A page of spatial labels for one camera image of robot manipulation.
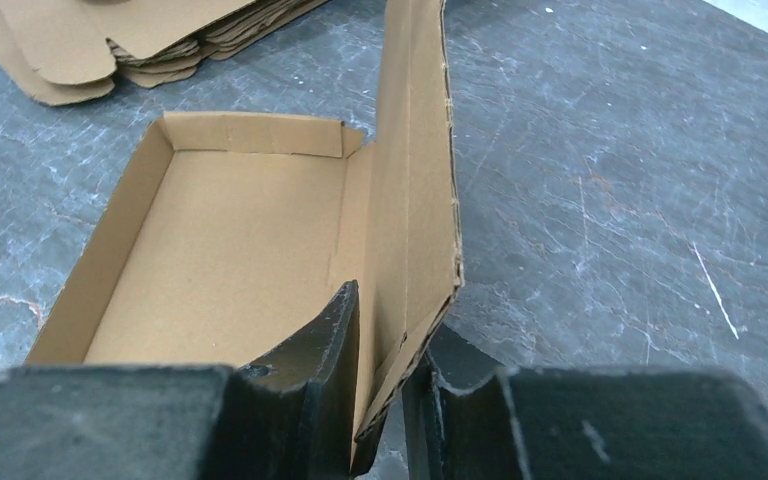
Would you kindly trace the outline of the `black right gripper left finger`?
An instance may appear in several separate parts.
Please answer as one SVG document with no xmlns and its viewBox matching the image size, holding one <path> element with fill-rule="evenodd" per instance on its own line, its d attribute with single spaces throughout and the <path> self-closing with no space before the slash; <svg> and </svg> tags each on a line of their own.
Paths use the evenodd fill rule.
<svg viewBox="0 0 768 480">
<path fill-rule="evenodd" d="M 359 292 L 249 364 L 16 367 L 0 479 L 346 479 Z"/>
</svg>

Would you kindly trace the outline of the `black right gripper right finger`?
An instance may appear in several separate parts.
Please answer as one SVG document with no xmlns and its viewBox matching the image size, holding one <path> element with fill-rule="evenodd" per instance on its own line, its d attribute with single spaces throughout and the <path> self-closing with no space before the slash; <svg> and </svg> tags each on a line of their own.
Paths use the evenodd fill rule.
<svg viewBox="0 0 768 480">
<path fill-rule="evenodd" d="M 768 479 L 768 409 L 716 368 L 506 366 L 441 327 L 402 402 L 414 479 Z"/>
</svg>

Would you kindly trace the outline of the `brown cardboard box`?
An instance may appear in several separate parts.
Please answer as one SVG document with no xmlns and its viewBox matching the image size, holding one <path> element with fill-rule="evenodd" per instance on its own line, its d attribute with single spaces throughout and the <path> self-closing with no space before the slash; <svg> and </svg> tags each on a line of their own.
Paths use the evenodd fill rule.
<svg viewBox="0 0 768 480">
<path fill-rule="evenodd" d="M 444 3 L 390 1 L 375 135 L 323 117 L 167 112 L 129 160 L 26 361 L 226 364 L 367 473 L 464 279 Z"/>
</svg>

